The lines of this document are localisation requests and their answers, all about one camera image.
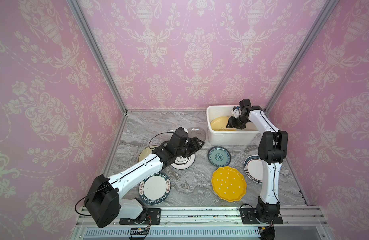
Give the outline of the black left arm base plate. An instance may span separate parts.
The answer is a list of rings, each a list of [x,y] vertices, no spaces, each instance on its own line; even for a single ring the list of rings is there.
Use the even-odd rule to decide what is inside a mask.
[[[159,225],[160,208],[145,209],[136,219],[124,218],[119,220],[120,225]]]

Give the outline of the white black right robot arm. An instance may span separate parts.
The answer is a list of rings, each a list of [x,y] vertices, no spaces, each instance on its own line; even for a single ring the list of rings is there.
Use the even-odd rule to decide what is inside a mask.
[[[280,169],[287,154],[288,133],[277,128],[260,106],[250,100],[242,100],[233,107],[227,127],[243,130],[247,123],[253,123],[261,134],[258,156],[263,167],[261,192],[258,197],[255,215],[259,223],[283,224],[278,197]]]

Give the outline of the yellow polka dot plate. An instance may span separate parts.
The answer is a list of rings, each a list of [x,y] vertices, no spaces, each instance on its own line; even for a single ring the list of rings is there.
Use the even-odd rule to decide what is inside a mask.
[[[235,168],[220,167],[213,172],[211,178],[213,191],[220,199],[237,202],[246,194],[247,183],[244,176]]]

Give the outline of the white plate green red rim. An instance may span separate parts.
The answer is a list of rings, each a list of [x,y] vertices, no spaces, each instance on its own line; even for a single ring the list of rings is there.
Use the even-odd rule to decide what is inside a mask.
[[[243,168],[250,180],[257,184],[262,184],[263,167],[259,156],[253,155],[246,158],[243,164]]]

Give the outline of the pale yellow bear plate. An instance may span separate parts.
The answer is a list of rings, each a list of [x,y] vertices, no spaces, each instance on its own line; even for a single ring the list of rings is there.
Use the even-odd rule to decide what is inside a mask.
[[[211,129],[216,132],[235,132],[235,128],[228,128],[229,117],[228,116],[222,116],[214,119],[211,123]]]

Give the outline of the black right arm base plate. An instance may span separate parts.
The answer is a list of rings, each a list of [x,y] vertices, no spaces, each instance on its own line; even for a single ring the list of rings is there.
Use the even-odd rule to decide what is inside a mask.
[[[256,209],[250,206],[243,206],[239,208],[241,221],[244,225],[281,225],[283,219],[281,214],[266,214],[257,213]]]

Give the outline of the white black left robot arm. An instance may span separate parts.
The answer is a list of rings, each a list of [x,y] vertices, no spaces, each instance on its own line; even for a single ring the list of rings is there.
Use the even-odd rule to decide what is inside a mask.
[[[105,177],[99,175],[85,197],[83,204],[98,228],[110,225],[114,220],[142,224],[149,220],[148,208],[138,199],[124,200],[123,197],[142,180],[174,164],[179,157],[189,158],[199,151],[206,141],[203,129],[179,127],[168,141],[152,149],[141,162],[132,167]]]

